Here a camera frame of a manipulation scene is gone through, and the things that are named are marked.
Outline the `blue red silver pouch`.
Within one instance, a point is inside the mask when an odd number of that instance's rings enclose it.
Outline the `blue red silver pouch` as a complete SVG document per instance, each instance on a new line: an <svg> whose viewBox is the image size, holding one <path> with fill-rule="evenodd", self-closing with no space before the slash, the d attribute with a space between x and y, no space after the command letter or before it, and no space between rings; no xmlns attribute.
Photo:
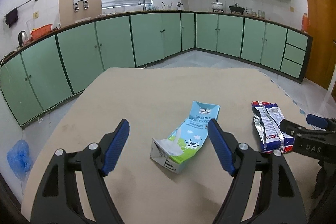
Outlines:
<svg viewBox="0 0 336 224"><path fill-rule="evenodd" d="M282 153L292 151L294 138L280 129L285 119L276 103L253 101L253 122L260 138L261 151L271 153L279 149Z"/></svg>

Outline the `blue whole milk carton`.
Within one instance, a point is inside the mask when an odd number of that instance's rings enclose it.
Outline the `blue whole milk carton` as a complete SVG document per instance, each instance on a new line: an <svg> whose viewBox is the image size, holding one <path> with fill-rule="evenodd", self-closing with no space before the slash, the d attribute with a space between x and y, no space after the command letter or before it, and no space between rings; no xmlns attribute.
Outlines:
<svg viewBox="0 0 336 224"><path fill-rule="evenodd" d="M166 139L152 139L150 158L179 174L208 137L208 123L217 120L221 107L193 101L189 116Z"/></svg>

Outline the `green lower kitchen cabinets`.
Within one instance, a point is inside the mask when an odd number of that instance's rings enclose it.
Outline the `green lower kitchen cabinets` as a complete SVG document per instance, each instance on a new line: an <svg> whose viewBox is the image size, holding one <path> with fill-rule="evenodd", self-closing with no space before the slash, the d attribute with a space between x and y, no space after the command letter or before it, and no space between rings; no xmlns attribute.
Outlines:
<svg viewBox="0 0 336 224"><path fill-rule="evenodd" d="M18 125L83 92L109 68L140 68L201 50L301 82L313 39L244 15L152 11L52 31L1 60L1 94Z"/></svg>

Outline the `blue plastic bag on floor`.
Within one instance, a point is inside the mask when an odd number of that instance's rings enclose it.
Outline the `blue plastic bag on floor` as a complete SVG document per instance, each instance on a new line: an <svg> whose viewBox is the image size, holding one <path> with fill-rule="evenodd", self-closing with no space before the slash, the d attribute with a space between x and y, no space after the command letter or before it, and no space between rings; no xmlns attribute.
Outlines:
<svg viewBox="0 0 336 224"><path fill-rule="evenodd" d="M7 153L7 162L15 176L24 180L33 167L28 143L21 139Z"/></svg>

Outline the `orange thermos flask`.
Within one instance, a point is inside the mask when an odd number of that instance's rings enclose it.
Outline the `orange thermos flask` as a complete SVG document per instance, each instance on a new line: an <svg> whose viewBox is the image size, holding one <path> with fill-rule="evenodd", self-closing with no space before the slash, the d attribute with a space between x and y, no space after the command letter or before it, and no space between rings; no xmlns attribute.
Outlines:
<svg viewBox="0 0 336 224"><path fill-rule="evenodd" d="M302 24L301 24L301 31L307 33L310 27L310 19L306 12L303 13L302 16Z"/></svg>

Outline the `left wooden door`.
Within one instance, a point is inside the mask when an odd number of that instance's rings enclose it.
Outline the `left wooden door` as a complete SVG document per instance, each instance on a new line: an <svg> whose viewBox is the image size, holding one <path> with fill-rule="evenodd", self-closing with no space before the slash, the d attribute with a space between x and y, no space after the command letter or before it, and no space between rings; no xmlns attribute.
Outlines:
<svg viewBox="0 0 336 224"><path fill-rule="evenodd" d="M335 70L335 0L307 0L313 38L305 77L328 89Z"/></svg>

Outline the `black wok pan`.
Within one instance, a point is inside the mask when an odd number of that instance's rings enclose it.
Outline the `black wok pan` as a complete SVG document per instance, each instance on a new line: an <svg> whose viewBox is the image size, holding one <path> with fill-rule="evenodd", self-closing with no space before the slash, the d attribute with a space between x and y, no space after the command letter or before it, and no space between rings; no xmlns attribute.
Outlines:
<svg viewBox="0 0 336 224"><path fill-rule="evenodd" d="M235 14L243 15L245 11L244 7L241 7L238 3L235 3L234 5L230 5L229 9L231 11L231 14L235 13Z"/></svg>

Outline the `steel electric kettle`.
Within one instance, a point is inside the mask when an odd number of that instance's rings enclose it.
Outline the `steel electric kettle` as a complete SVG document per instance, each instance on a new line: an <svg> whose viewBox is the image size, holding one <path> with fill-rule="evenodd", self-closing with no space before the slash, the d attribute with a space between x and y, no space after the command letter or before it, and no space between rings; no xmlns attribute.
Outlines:
<svg viewBox="0 0 336 224"><path fill-rule="evenodd" d="M19 43L19 47L22 48L25 44L27 44L27 42L29 42L29 36L27 34L27 32L25 31L21 31L18 34L18 43Z"/></svg>

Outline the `orange plastic basket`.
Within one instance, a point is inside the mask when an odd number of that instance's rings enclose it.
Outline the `orange plastic basket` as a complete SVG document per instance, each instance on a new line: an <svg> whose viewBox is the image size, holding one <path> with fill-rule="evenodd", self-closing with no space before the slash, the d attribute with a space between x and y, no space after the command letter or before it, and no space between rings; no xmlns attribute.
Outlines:
<svg viewBox="0 0 336 224"><path fill-rule="evenodd" d="M41 26L39 28L34 28L31 32L31 38L33 40L37 40L47 34L49 34L52 30L52 24L46 24L44 26Z"/></svg>

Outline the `dark hanging towel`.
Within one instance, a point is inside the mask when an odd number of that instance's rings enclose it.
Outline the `dark hanging towel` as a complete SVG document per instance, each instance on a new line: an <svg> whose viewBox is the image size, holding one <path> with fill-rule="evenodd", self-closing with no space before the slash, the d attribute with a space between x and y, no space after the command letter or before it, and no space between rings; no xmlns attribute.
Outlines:
<svg viewBox="0 0 336 224"><path fill-rule="evenodd" d="M8 14L6 14L5 22L8 28L13 26L18 21L18 8L14 8Z"/></svg>

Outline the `chrome sink faucet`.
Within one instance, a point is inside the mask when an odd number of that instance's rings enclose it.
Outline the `chrome sink faucet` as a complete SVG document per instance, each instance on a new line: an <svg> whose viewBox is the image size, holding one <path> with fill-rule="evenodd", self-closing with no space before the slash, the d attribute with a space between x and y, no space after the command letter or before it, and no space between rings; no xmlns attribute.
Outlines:
<svg viewBox="0 0 336 224"><path fill-rule="evenodd" d="M146 0L139 0L138 5L142 7L143 11L146 11Z"/></svg>

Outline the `brown cardboard box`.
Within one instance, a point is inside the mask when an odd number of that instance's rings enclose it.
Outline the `brown cardboard box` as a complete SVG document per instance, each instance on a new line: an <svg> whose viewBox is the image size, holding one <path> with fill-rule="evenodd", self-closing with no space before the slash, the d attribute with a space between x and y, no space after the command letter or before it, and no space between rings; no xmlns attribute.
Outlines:
<svg viewBox="0 0 336 224"><path fill-rule="evenodd" d="M97 18L102 15L102 0L59 0L60 26Z"/></svg>

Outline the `chrome towel rail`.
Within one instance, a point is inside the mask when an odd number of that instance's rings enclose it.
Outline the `chrome towel rail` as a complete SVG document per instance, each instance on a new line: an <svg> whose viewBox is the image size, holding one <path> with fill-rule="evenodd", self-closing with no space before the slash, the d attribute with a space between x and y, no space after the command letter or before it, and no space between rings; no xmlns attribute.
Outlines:
<svg viewBox="0 0 336 224"><path fill-rule="evenodd" d="M28 0L28 1L24 2L24 3L22 3L21 5L18 5L17 9L20 8L20 7L22 7L22 6L24 6L24 5L26 5L26 4L28 4L28 3L30 3L30 2L32 2L32 1L37 2L38 0Z"/></svg>

